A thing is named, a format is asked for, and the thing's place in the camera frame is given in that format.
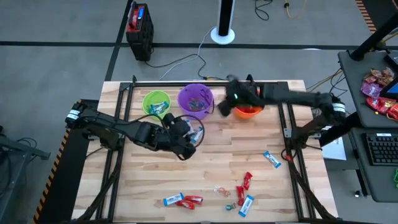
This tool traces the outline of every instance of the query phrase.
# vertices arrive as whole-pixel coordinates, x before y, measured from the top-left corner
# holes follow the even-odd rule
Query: wooden tabletop
[[[288,80],[288,83],[291,90],[305,90],[302,80]],[[114,115],[119,84],[120,82],[104,83],[98,111]],[[170,112],[174,116],[182,114],[177,104],[180,88],[134,88],[130,120],[144,115],[142,100],[154,89],[166,91],[170,95]],[[219,103],[224,98],[224,89],[214,87],[211,90],[215,103]],[[123,118],[124,106],[121,111],[120,118]],[[294,106],[294,112],[298,126],[312,119],[310,108]],[[145,120],[159,123],[152,118]],[[280,158],[284,140],[277,107],[266,106],[264,111],[249,121],[238,120],[233,114],[224,118],[215,110],[203,123],[206,131],[204,141],[187,161],[180,161],[171,152],[152,152],[126,141],[114,222],[297,221],[288,165]],[[315,140],[309,140],[307,144],[319,147]],[[88,153],[99,147],[99,142],[90,143]],[[262,155],[265,151],[270,151],[282,165],[274,168]],[[303,150],[303,156],[312,191],[326,209],[337,216],[322,152],[307,148]],[[100,191],[105,159],[106,149],[87,158],[73,218],[83,214]],[[238,215],[240,207],[226,211],[224,206],[237,202],[235,186],[242,184],[247,171],[253,178],[245,195],[253,196],[254,203],[246,218],[243,218]],[[216,186],[224,187],[231,195],[226,198],[216,193]],[[196,206],[194,210],[163,205],[163,198],[179,192],[202,196],[203,205]],[[110,191],[105,200],[104,215],[108,212],[109,195]],[[302,190],[300,197],[308,216]]]

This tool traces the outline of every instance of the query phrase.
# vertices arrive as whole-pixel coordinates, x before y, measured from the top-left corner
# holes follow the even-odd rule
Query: white paper
[[[343,138],[335,139],[331,143],[322,147],[323,158],[325,159],[338,159],[347,160],[346,152],[344,150]]]

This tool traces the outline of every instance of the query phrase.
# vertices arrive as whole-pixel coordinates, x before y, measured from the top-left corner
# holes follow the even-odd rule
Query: black keyboard
[[[363,134],[370,163],[374,166],[398,166],[398,134],[385,135]]]

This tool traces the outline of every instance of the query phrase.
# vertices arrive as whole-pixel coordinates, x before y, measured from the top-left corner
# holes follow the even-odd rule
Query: black metal frame
[[[134,87],[165,87],[165,86],[183,87],[183,86],[191,84],[191,83],[192,82],[136,82],[136,78],[133,77],[132,83],[121,83],[119,86],[119,95],[118,95],[118,101],[116,103],[116,110],[115,110],[114,116],[116,118],[118,118],[120,115],[123,94],[126,90],[128,90],[128,96],[127,96],[124,120],[127,121],[129,118],[129,110],[131,107],[132,92],[133,92]],[[228,84],[228,82],[205,82],[205,83],[206,83],[206,86],[226,86]],[[269,83],[269,82],[256,82],[256,83],[257,84],[265,84],[265,83]],[[292,105],[287,105],[287,107],[288,107],[290,122],[292,124],[292,128],[294,128],[294,127],[296,127],[296,123],[294,120],[295,117],[294,117],[293,107],[292,107]],[[283,129],[287,128],[286,120],[285,120],[285,116],[284,116],[284,109],[283,109],[282,105],[278,105],[278,109],[279,109],[281,130],[283,132]],[[284,134],[282,134],[282,135],[284,137],[287,154],[292,156],[292,151],[290,150],[290,147],[289,147],[290,139],[286,138],[284,136]],[[122,163],[122,159],[123,159],[123,149],[124,149],[124,137],[121,138],[121,149],[118,151],[118,157],[116,159],[116,165],[114,167],[113,173],[109,177],[108,177],[108,175],[111,170],[111,161],[112,161],[113,151],[108,151],[108,154],[106,156],[106,163],[105,163],[105,168],[104,168],[104,175],[103,175],[103,181],[102,181],[102,185],[101,185],[101,191],[90,206],[94,209],[97,209],[97,213],[96,213],[94,220],[87,220],[87,217],[86,217],[86,219],[84,219],[84,221],[86,221],[87,223],[101,223],[101,222],[112,223],[113,222],[114,209],[115,209],[115,205],[116,205],[116,197],[117,197],[117,193],[118,193],[118,184],[119,184],[121,163]],[[303,154],[301,151],[298,151],[297,158],[298,158],[298,164],[300,166],[301,176],[303,177],[304,182],[306,184],[308,184],[307,171],[305,169],[304,158],[303,158]],[[298,217],[298,220],[300,221],[301,219],[304,218],[304,214],[303,214],[302,203],[300,201],[299,186],[298,186],[296,179],[293,177],[292,170],[289,169],[289,171],[290,171],[290,176],[291,176],[291,181],[292,181],[292,189],[293,189],[293,195],[294,195],[294,200],[295,200],[295,207],[296,207],[296,211],[297,211],[297,217]],[[109,188],[112,184],[113,184],[113,188],[112,188],[112,192],[111,192],[111,196],[110,196],[108,217],[103,218],[104,198],[105,198],[106,192],[109,190]],[[311,204],[311,202],[307,196],[305,196],[305,198],[307,201],[309,216],[311,219],[314,219],[314,218],[316,218],[316,216],[315,216],[315,211],[314,211],[313,205]]]

